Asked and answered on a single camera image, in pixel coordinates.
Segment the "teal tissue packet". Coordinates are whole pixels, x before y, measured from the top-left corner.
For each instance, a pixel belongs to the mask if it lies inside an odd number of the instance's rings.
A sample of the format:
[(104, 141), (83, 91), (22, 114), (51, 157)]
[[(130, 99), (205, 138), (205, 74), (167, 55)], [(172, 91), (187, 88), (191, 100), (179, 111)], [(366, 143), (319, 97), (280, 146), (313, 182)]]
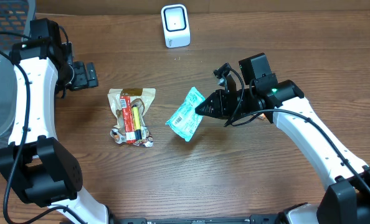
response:
[(196, 87), (192, 87), (182, 105), (166, 122), (166, 125), (186, 142), (192, 139), (203, 119), (203, 116), (198, 115), (195, 109), (204, 100), (205, 98)]

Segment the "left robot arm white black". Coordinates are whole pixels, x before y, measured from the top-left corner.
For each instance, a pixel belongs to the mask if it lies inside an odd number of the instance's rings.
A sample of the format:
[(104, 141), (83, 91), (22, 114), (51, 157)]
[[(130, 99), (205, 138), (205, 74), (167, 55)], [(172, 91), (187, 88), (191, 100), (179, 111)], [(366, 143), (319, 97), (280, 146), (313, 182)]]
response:
[(8, 145), (0, 149), (7, 192), (72, 223), (113, 223), (108, 207), (83, 186), (78, 160), (59, 143), (55, 96), (98, 86), (92, 63), (73, 60), (65, 30), (48, 19), (30, 23), (30, 34), (7, 55), (17, 81), (16, 113)]

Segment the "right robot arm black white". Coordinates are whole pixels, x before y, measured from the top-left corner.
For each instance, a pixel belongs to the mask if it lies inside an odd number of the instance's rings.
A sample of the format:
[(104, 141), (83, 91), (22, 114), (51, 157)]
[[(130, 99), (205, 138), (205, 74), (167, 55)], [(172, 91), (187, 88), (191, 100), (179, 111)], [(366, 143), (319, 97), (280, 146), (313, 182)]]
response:
[(219, 89), (196, 113), (241, 126), (264, 115), (283, 131), (312, 165), (325, 194), (318, 204), (301, 203), (276, 215), (253, 215), (251, 223), (370, 223), (370, 166), (353, 154), (314, 112), (291, 80), (278, 81), (265, 54), (214, 70)]

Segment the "beige brown snack bag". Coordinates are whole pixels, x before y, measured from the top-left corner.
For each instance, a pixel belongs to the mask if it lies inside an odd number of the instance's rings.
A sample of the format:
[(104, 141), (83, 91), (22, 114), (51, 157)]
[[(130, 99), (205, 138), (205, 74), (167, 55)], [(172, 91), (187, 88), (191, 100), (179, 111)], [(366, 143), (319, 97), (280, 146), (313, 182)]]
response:
[(145, 124), (144, 115), (154, 101), (156, 90), (154, 88), (125, 88), (111, 89), (108, 92), (110, 109), (116, 118), (116, 125), (111, 128), (110, 136), (117, 144), (131, 144), (126, 142), (125, 124), (121, 110), (120, 96), (130, 96), (131, 105), (139, 110), (142, 139), (133, 143), (135, 146), (152, 147), (153, 137)]

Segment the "orange Kleenex tissue pack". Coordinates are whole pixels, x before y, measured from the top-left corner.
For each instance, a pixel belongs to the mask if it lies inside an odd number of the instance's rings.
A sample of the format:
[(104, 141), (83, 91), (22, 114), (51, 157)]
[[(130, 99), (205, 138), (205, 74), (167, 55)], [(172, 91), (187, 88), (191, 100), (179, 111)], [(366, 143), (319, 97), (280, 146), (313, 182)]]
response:
[(261, 119), (261, 120), (264, 120), (266, 118), (264, 114), (260, 114), (257, 117), (258, 117), (258, 119)]

